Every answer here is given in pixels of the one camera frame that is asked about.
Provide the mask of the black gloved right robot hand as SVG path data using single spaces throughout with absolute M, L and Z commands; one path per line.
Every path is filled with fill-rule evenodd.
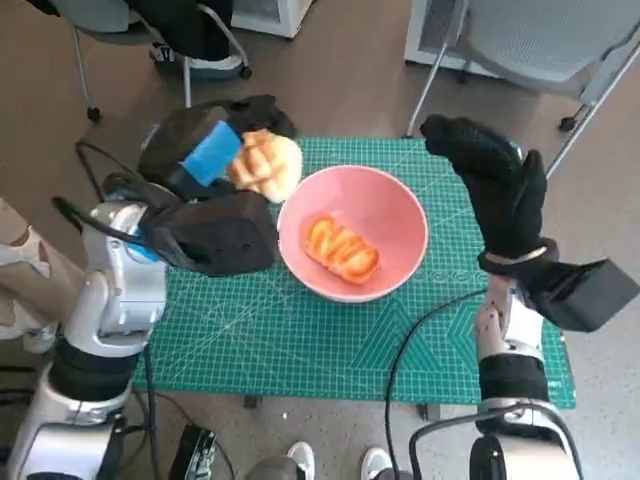
M 420 132 L 427 151 L 446 158 L 463 181 L 487 253 L 515 260 L 543 247 L 547 180 L 539 151 L 521 158 L 502 134 L 464 117 L 430 115 Z

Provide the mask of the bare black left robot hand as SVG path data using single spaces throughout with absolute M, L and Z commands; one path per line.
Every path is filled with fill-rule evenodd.
M 213 194 L 223 176 L 281 203 L 302 177 L 296 128 L 271 95 L 217 100 L 169 115 L 143 147 L 138 170 L 183 200 Z

